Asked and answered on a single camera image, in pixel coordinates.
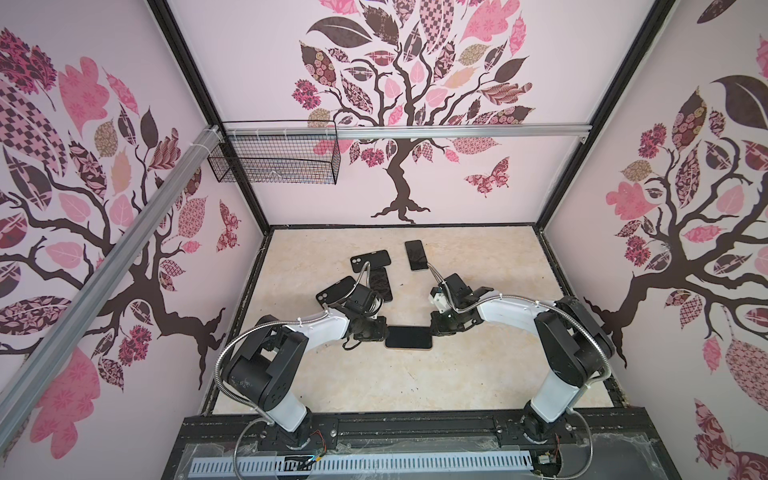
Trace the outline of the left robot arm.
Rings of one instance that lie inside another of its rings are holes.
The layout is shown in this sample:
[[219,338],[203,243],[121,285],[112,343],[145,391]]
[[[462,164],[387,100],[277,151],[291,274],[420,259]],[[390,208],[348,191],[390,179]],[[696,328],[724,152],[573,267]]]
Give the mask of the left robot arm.
[[341,339],[382,342],[386,319],[383,298],[365,285],[323,310],[295,320],[272,315],[226,345],[216,361],[214,383],[231,400],[254,409],[287,433],[305,428],[309,409],[291,391],[305,353]]

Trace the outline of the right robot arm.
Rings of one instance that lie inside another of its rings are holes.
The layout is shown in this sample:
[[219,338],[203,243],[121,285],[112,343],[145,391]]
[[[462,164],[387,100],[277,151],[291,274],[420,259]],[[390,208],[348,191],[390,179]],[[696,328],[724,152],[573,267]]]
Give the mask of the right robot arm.
[[510,326],[535,335],[544,351],[549,373],[523,409],[525,438],[543,444],[554,438],[562,417],[594,383],[611,376],[612,340],[578,299],[553,302],[503,294],[490,287],[471,289],[456,274],[430,291],[430,330],[450,336],[483,323]]

